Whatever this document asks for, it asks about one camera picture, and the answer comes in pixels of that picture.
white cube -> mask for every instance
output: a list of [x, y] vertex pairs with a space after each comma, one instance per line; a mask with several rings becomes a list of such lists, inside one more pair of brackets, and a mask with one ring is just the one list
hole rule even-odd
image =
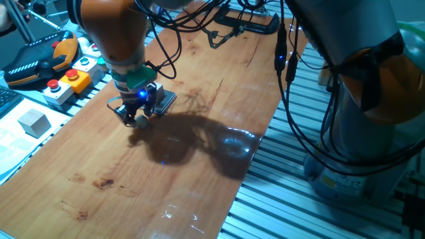
[[50, 122], [47, 120], [46, 115], [34, 109], [29, 110], [27, 113], [21, 116], [18, 119], [18, 122], [25, 130], [25, 133], [37, 139], [46, 133], [50, 127], [52, 127]]

wooden board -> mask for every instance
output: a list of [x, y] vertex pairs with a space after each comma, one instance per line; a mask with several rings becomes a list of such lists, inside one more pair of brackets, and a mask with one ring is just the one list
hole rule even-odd
[[[173, 52], [175, 33], [159, 36]], [[0, 187], [0, 229], [19, 239], [216, 237], [280, 100], [277, 36], [243, 33], [217, 50], [202, 32], [182, 38], [177, 79], [158, 79], [177, 93], [168, 114], [126, 128], [106, 107], [118, 95], [107, 84]], [[165, 59], [156, 41], [146, 56]]]

